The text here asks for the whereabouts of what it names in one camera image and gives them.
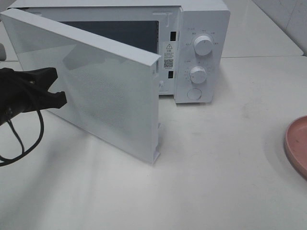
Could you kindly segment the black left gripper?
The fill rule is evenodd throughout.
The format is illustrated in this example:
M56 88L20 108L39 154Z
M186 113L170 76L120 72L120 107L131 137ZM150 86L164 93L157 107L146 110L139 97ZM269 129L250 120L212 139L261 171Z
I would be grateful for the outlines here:
M55 68L31 71L1 68L0 124L3 125L20 113L63 107L67 103L65 92L48 92L57 78Z

